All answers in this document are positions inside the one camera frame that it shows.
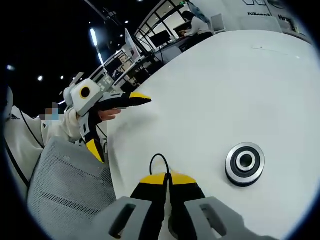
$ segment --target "computer monitor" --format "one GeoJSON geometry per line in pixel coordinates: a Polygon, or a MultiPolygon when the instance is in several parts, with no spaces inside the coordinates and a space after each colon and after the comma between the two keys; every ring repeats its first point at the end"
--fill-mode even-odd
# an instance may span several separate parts
{"type": "Polygon", "coordinates": [[[183,31],[183,30],[187,30],[187,29],[191,29],[191,21],[187,21],[187,22],[177,26],[173,30],[176,32],[176,34],[178,34],[179,38],[181,38],[181,37],[183,37],[183,35],[179,32],[183,31]]]}
{"type": "Polygon", "coordinates": [[[165,30],[165,31],[159,32],[158,34],[150,37],[150,40],[153,43],[153,45],[157,48],[163,44],[170,42],[171,39],[170,39],[169,33],[165,30]]]}
{"type": "Polygon", "coordinates": [[[127,45],[128,50],[129,50],[129,52],[127,52],[127,54],[132,56],[132,60],[134,62],[138,61],[141,58],[141,55],[140,55],[139,50],[131,37],[128,29],[125,29],[125,44],[127,45]]]}

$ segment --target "desk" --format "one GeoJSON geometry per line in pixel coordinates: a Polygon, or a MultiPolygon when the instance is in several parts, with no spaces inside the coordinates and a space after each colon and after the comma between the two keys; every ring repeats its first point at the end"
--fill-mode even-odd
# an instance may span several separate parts
{"type": "MultiPolygon", "coordinates": [[[[199,43],[137,90],[151,103],[108,121],[116,197],[130,196],[161,153],[207,197],[241,214],[251,231],[284,239],[319,189],[319,79],[313,47],[289,35],[229,31],[199,43]],[[244,188],[225,174],[228,152],[242,142],[265,155],[261,178],[244,188]]],[[[154,169],[165,166],[159,160],[154,169]]],[[[173,239],[166,234],[159,239],[173,239]]]]}
{"type": "Polygon", "coordinates": [[[161,51],[158,50],[155,53],[155,56],[159,60],[161,60],[161,61],[163,60],[163,64],[167,64],[170,61],[172,61],[173,59],[175,59],[176,57],[178,57],[180,54],[182,54],[182,51],[179,49],[179,47],[181,47],[183,44],[185,44],[189,39],[190,39],[190,37],[186,37],[182,40],[171,43],[170,45],[162,48],[161,51]]]}

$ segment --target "person at desk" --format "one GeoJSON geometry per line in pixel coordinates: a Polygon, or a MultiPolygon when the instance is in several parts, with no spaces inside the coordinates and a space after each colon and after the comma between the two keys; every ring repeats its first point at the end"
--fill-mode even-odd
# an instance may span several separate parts
{"type": "Polygon", "coordinates": [[[186,21],[191,21],[191,29],[180,31],[180,33],[184,37],[189,37],[189,36],[191,37],[195,35],[202,35],[202,34],[208,34],[208,33],[210,37],[213,35],[209,29],[208,24],[202,21],[201,19],[197,18],[196,15],[194,15],[192,12],[184,11],[182,13],[182,17],[186,21]]]}
{"type": "Polygon", "coordinates": [[[182,47],[183,52],[213,36],[213,33],[209,29],[209,25],[197,18],[192,12],[184,11],[182,17],[186,21],[191,21],[191,29],[179,32],[183,37],[191,37],[182,47]]]}

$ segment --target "black cable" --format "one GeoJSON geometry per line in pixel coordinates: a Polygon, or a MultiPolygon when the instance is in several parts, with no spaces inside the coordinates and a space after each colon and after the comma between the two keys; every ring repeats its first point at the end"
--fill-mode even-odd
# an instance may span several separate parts
{"type": "Polygon", "coordinates": [[[161,154],[161,153],[157,153],[156,155],[153,156],[153,158],[151,159],[151,162],[150,162],[150,166],[149,166],[149,172],[150,172],[150,175],[152,175],[152,163],[155,159],[156,156],[161,156],[164,163],[165,163],[165,167],[166,167],[166,173],[169,174],[170,173],[170,170],[169,170],[169,165],[168,165],[168,162],[166,160],[166,158],[161,154]]]}
{"type": "Polygon", "coordinates": [[[147,44],[147,45],[150,47],[150,49],[151,49],[151,51],[148,51],[148,52],[149,52],[149,53],[151,52],[151,55],[153,55],[156,59],[158,59],[158,60],[160,61],[160,59],[157,58],[156,54],[153,52],[153,50],[152,50],[153,47],[152,47],[150,44],[148,44],[147,42],[143,41],[141,38],[139,38],[139,41],[143,42],[144,44],[147,44]]]}
{"type": "Polygon", "coordinates": [[[20,167],[19,167],[19,165],[18,165],[18,163],[17,163],[14,155],[12,154],[12,152],[11,152],[9,146],[8,146],[7,141],[4,140],[4,143],[5,143],[6,151],[7,151],[8,155],[9,155],[9,158],[10,158],[10,160],[11,160],[11,162],[12,162],[15,170],[16,170],[17,173],[19,174],[20,178],[22,179],[22,181],[24,182],[24,184],[26,185],[26,187],[29,188],[29,187],[30,187],[30,183],[29,183],[29,181],[27,180],[27,178],[26,178],[26,176],[24,175],[24,173],[21,171],[21,169],[20,169],[20,167]]]}
{"type": "Polygon", "coordinates": [[[40,147],[41,147],[42,149],[44,149],[45,147],[38,141],[38,139],[36,138],[36,136],[34,135],[34,133],[31,131],[31,129],[30,129],[30,127],[29,127],[29,125],[28,125],[25,117],[24,117],[24,114],[22,113],[21,110],[20,110],[20,113],[21,113],[21,116],[22,116],[22,118],[23,118],[23,120],[24,120],[24,123],[25,123],[25,125],[27,126],[27,128],[29,129],[30,133],[32,134],[32,136],[34,137],[34,139],[36,140],[36,142],[40,145],[40,147]]]}
{"type": "Polygon", "coordinates": [[[107,135],[105,135],[105,133],[101,130],[101,128],[97,125],[97,127],[98,127],[98,129],[100,130],[100,132],[106,137],[106,138],[108,138],[107,137],[107,135]]]}
{"type": "Polygon", "coordinates": [[[161,48],[161,46],[160,46],[160,49],[159,49],[159,50],[160,50],[160,54],[161,54],[162,63],[165,64],[165,63],[164,63],[164,55],[163,55],[163,53],[162,53],[162,48],[161,48]]]}

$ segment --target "white camera housing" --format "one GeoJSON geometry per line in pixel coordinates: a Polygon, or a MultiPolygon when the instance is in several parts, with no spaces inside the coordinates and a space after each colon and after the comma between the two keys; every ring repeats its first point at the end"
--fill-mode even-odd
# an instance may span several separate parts
{"type": "Polygon", "coordinates": [[[83,117],[103,95],[100,86],[87,78],[71,90],[73,108],[83,117]]]}

